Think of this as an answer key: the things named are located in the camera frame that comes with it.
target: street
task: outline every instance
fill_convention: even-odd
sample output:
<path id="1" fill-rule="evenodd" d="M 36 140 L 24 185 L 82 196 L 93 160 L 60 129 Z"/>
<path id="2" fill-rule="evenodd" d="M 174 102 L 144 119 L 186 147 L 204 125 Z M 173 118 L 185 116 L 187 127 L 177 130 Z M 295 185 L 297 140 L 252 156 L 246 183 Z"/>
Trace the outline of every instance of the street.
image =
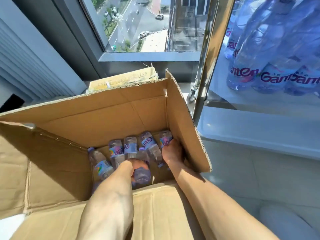
<path id="1" fill-rule="evenodd" d="M 169 15 L 165 15 L 163 20 L 155 19 L 155 15 L 147 9 L 148 1 L 130 0 L 123 13 L 122 21 L 109 37 L 109 44 L 106 47 L 107 52 L 114 52 L 111 46 L 124 46 L 125 40 L 129 40 L 130 46 L 133 46 L 138 42 L 138 36 L 142 31 L 155 32 L 169 27 Z M 106 6 L 103 6 L 97 14 L 103 16 L 106 8 Z"/>

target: forearm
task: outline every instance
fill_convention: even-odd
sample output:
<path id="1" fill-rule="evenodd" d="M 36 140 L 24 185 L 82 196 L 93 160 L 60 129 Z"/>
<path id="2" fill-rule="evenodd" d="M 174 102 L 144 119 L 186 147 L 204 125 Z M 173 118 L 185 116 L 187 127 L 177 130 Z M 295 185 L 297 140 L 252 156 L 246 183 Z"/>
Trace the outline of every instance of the forearm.
<path id="1" fill-rule="evenodd" d="M 82 213 L 77 240 L 125 238 L 134 216 L 132 169 L 124 161 L 99 185 Z"/>
<path id="2" fill-rule="evenodd" d="M 169 161 L 168 165 L 201 223 L 207 240 L 278 239 L 226 193 L 183 163 Z"/>

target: sidewalk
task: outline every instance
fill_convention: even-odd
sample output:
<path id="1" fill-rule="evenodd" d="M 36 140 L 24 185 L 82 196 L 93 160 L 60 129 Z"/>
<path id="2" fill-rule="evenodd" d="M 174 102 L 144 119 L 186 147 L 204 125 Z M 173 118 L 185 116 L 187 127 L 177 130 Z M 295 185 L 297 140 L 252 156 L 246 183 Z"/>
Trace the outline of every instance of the sidewalk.
<path id="1" fill-rule="evenodd" d="M 147 7 L 149 12 L 151 12 L 154 15 L 160 13 L 160 8 L 161 8 L 161 0 L 152 0 L 152 2 L 149 3 Z"/>

